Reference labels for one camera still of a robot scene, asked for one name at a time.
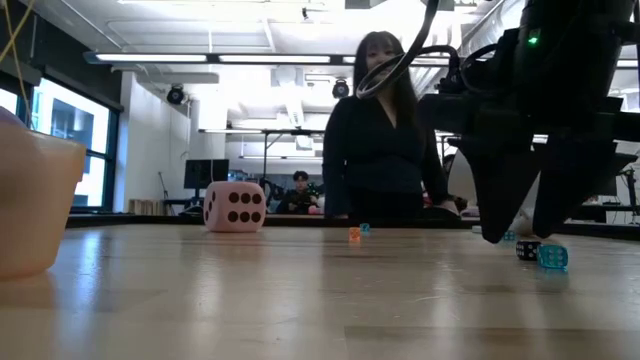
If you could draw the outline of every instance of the pink foam die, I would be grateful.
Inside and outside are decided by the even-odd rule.
[[[262,188],[254,183],[216,181],[207,187],[204,223],[214,232],[256,232],[266,214]]]

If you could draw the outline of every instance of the table surface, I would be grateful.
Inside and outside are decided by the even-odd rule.
[[[0,359],[638,359],[639,244],[554,240],[568,272],[470,231],[70,230],[0,283]]]

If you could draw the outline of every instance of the window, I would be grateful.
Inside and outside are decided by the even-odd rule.
[[[105,184],[109,173],[107,165],[113,163],[115,155],[114,151],[108,151],[109,134],[114,129],[112,112],[46,79],[34,88],[32,104],[32,121],[37,131],[87,147],[84,174],[76,187],[73,206],[110,206],[113,189],[106,189]]]
[[[0,89],[0,106],[15,115],[18,110],[18,95]]]

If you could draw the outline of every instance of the blue die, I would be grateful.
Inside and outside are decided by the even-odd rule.
[[[564,269],[569,264],[569,253],[564,246],[540,245],[538,265],[547,269]]]
[[[369,229],[370,229],[369,224],[360,224],[360,233],[361,234],[368,235],[369,234]]]
[[[504,241],[516,241],[517,239],[518,239],[518,237],[517,237],[516,233],[513,232],[513,231],[507,231],[502,236],[502,240],[504,240]]]

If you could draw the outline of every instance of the bucket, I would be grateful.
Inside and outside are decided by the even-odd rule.
[[[53,265],[85,154],[84,145],[0,123],[0,279]]]

